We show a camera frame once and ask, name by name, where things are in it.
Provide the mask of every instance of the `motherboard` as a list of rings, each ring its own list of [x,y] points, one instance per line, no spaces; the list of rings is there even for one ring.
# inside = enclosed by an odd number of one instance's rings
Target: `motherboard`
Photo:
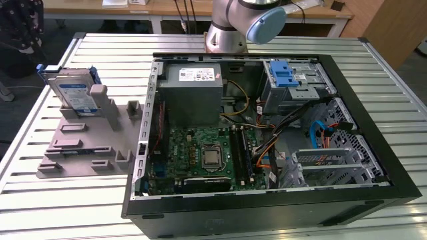
[[[207,181],[215,187],[223,184],[225,192],[267,188],[263,172],[252,169],[252,128],[172,128],[168,139],[168,160],[153,163],[153,194],[180,194],[185,189],[200,193]]]

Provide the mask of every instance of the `slatted metal table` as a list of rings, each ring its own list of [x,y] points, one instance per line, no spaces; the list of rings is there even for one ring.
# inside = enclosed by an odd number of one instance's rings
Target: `slatted metal table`
[[[80,34],[60,61],[93,65],[117,105],[144,103],[152,53],[203,53],[203,36]],[[203,239],[427,238],[427,108],[368,43],[357,39],[277,37],[248,44],[251,53],[332,55],[424,197],[385,208],[347,226],[220,235]],[[0,238],[145,239],[121,219],[125,175],[37,179],[36,171],[59,125],[60,101],[44,88],[0,164]]]

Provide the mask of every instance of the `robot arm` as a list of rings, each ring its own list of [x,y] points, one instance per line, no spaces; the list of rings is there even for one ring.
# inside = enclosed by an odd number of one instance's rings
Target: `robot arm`
[[[280,0],[215,0],[205,45],[211,53],[243,53],[247,40],[267,44],[280,33],[287,13]]]

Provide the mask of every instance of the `white box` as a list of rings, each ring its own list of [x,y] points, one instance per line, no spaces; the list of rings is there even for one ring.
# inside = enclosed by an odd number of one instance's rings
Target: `white box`
[[[129,4],[147,5],[149,0],[128,0]]]
[[[127,0],[103,0],[101,8],[103,9],[123,9],[128,7]]]

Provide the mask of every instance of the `power supply label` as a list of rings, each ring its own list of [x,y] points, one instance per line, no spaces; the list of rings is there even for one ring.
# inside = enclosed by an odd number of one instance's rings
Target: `power supply label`
[[[85,84],[60,84],[60,93],[80,116],[93,116],[99,107],[89,96],[89,88]]]
[[[215,81],[213,68],[183,68],[179,70],[180,82]]]

